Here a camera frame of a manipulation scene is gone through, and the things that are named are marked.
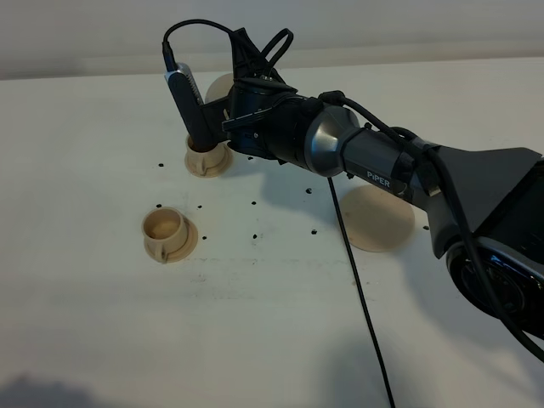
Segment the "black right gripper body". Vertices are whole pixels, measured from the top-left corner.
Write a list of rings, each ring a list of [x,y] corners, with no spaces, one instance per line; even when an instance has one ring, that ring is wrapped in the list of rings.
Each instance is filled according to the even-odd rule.
[[[239,78],[229,93],[229,119],[222,123],[229,147],[248,156],[307,169],[304,155],[311,122],[324,110],[317,98],[283,82]]]

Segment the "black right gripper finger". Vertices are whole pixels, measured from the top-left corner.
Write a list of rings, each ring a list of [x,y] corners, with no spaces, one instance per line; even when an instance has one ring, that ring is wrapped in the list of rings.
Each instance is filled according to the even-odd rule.
[[[260,77],[264,71],[264,57],[247,35],[245,28],[229,34],[232,50],[233,78]]]

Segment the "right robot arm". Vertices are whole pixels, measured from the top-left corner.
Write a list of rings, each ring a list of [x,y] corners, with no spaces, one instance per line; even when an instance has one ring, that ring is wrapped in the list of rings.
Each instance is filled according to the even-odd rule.
[[[292,42],[288,30],[264,49],[242,29],[229,39],[235,80],[222,125],[229,146],[324,177],[345,173],[422,209],[433,254],[445,259],[461,294],[542,357],[542,155],[433,144],[342,92],[304,97],[275,71]]]

